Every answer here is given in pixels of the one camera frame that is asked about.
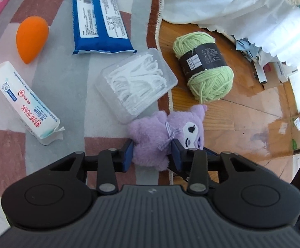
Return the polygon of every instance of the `orange makeup sponge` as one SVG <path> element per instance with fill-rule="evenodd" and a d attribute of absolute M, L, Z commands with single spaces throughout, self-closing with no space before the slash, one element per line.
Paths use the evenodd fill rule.
<path fill-rule="evenodd" d="M 29 64 L 40 53 L 48 34 L 48 23 L 39 16 L 28 17 L 20 24 L 16 44 L 18 53 L 26 64 Z"/>

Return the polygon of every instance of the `red chinese text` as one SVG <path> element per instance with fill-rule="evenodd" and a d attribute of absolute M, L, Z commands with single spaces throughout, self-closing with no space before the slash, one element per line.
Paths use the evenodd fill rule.
<path fill-rule="evenodd" d="M 30 109 L 28 109 L 25 104 L 21 107 L 21 110 L 24 112 L 27 118 L 32 121 L 35 127 L 38 128 L 41 125 L 41 120 L 36 118 L 36 115 L 34 115 L 34 113 Z"/>
<path fill-rule="evenodd" d="M 30 100 L 25 95 L 25 90 L 23 89 L 19 90 L 18 96 L 22 97 L 28 104 L 31 104 Z"/>

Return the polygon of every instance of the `green yarn ball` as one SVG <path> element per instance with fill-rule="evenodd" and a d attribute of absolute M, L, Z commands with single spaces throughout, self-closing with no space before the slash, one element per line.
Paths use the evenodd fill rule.
<path fill-rule="evenodd" d="M 178 59 L 201 44 L 215 43 L 205 32 L 194 32 L 178 37 L 173 51 Z M 193 75 L 187 82 L 189 89 L 199 103 L 212 102 L 225 97 L 233 86 L 234 72 L 229 66 L 221 66 Z"/>

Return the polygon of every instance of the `white tissue pack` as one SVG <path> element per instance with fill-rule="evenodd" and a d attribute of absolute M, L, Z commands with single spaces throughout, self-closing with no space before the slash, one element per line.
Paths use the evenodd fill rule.
<path fill-rule="evenodd" d="M 0 90 L 41 144 L 63 139 L 65 128 L 59 128 L 59 118 L 34 94 L 9 61 L 0 64 Z"/>
<path fill-rule="evenodd" d="M 96 87 L 121 123 L 128 123 L 177 85 L 155 48 L 104 68 Z"/>

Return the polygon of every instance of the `yarn label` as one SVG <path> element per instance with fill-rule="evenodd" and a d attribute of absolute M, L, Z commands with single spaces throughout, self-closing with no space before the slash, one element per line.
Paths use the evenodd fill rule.
<path fill-rule="evenodd" d="M 77 10 L 80 37 L 98 37 L 93 0 L 77 0 Z"/>
<path fill-rule="evenodd" d="M 128 39 L 116 0 L 99 0 L 109 37 Z"/>
<path fill-rule="evenodd" d="M 202 71 L 227 65 L 215 43 L 201 44 L 181 56 L 179 61 L 187 80 Z"/>

